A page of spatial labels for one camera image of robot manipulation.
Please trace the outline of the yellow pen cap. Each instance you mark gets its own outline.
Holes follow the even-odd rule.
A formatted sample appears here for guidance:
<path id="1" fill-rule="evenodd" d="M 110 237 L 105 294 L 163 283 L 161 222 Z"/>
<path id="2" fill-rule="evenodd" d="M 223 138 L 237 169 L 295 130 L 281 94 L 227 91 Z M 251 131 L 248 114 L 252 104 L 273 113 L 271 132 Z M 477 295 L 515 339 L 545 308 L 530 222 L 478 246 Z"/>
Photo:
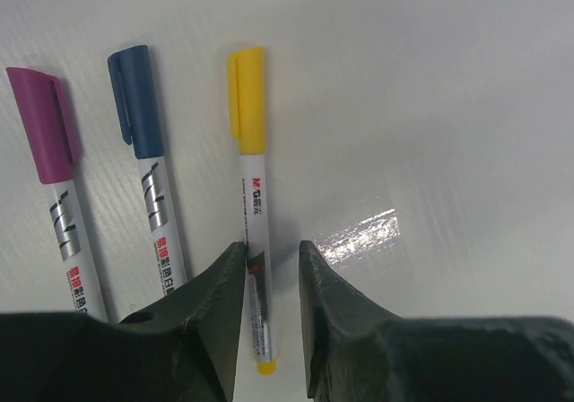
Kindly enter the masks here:
<path id="1" fill-rule="evenodd" d="M 252 47 L 227 59 L 230 131 L 242 155 L 265 153 L 265 50 Z"/>

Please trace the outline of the yellow-end marker pen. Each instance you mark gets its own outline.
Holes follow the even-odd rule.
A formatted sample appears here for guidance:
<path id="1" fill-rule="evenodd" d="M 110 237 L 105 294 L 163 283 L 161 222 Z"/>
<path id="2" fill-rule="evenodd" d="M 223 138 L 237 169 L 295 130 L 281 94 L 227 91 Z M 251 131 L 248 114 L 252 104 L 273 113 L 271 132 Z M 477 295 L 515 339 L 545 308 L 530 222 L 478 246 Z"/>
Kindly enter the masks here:
<path id="1" fill-rule="evenodd" d="M 239 154 L 251 336 L 257 372 L 276 370 L 265 153 Z"/>

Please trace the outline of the blue-end marker pen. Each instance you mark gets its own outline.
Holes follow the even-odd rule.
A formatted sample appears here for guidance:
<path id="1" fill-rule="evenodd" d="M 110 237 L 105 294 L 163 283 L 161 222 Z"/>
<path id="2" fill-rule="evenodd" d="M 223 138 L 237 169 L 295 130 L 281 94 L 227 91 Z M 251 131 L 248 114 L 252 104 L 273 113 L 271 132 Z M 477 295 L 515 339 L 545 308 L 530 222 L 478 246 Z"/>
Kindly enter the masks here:
<path id="1" fill-rule="evenodd" d="M 168 296 L 187 282 L 187 274 L 165 154 L 136 160 L 161 291 Z"/>

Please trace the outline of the blue pen cap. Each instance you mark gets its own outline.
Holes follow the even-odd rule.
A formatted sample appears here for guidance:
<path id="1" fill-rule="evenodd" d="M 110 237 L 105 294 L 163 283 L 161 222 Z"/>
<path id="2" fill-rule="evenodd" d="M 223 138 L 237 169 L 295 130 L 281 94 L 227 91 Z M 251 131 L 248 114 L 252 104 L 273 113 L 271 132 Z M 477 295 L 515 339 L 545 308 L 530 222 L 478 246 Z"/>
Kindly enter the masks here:
<path id="1" fill-rule="evenodd" d="M 108 69 L 123 141 L 136 159 L 165 154 L 150 50 L 137 45 L 113 53 Z"/>

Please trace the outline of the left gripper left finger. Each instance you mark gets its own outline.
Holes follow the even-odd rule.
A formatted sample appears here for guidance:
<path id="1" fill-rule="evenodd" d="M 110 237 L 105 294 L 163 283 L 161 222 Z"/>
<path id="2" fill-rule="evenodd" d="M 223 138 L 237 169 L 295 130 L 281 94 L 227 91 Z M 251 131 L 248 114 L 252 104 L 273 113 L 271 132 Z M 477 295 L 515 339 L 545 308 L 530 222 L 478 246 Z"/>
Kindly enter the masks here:
<path id="1" fill-rule="evenodd" d="M 231 401 L 245 279 L 232 243 L 117 324 L 79 312 L 1 316 L 3 401 Z"/>

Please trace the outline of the magenta pen cap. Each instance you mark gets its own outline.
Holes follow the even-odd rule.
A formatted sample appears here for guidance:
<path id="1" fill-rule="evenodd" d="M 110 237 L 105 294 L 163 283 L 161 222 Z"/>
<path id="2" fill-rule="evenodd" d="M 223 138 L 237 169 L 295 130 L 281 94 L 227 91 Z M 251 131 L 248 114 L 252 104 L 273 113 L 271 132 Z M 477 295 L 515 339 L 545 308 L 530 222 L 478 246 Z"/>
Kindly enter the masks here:
<path id="1" fill-rule="evenodd" d="M 6 73 L 39 181 L 47 185 L 73 179 L 81 146 L 63 83 L 29 68 L 8 67 Z"/>

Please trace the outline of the magenta-end marker pen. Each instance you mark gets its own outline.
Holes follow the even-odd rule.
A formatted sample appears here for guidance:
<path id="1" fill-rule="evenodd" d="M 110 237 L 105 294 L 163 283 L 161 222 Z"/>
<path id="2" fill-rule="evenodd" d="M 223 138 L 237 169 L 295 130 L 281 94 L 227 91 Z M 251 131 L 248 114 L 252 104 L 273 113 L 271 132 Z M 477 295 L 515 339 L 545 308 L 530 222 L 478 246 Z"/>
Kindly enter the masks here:
<path id="1" fill-rule="evenodd" d="M 54 184 L 41 184 L 46 192 L 48 211 L 74 309 L 107 321 L 109 315 L 74 178 Z"/>

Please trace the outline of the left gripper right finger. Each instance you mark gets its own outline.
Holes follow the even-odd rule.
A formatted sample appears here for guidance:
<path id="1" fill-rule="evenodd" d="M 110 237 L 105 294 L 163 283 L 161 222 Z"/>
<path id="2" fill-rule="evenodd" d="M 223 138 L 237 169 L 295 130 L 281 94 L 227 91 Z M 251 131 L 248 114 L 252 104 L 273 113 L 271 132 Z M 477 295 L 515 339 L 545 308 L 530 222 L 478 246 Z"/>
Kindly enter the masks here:
<path id="1" fill-rule="evenodd" d="M 315 401 L 570 401 L 573 326 L 550 317 L 406 319 L 299 249 L 307 395 Z"/>

